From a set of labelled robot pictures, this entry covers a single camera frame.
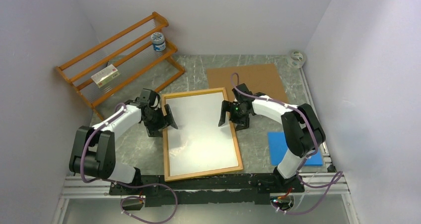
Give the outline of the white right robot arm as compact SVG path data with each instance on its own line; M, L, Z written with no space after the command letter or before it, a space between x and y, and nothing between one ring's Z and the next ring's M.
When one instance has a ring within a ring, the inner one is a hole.
M234 101L223 100L219 126L226 120L234 123L235 130L245 130L250 126L250 115L261 115L282 125L287 150L274 169L273 186L280 192L292 185L292 178L304 165L304 160L316 154L326 135L311 105L291 105L277 101L258 92L253 94L246 84L233 88Z

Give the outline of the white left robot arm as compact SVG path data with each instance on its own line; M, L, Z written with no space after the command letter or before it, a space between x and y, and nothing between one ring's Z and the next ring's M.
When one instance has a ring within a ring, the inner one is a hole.
M75 134L69 169L84 183L105 180L122 185L129 194L141 190L139 168L116 161L116 140L129 128L143 123L149 137L161 137L163 129L177 129L171 108L160 105L160 95L144 88L134 100L119 103L115 113L94 126L81 126Z

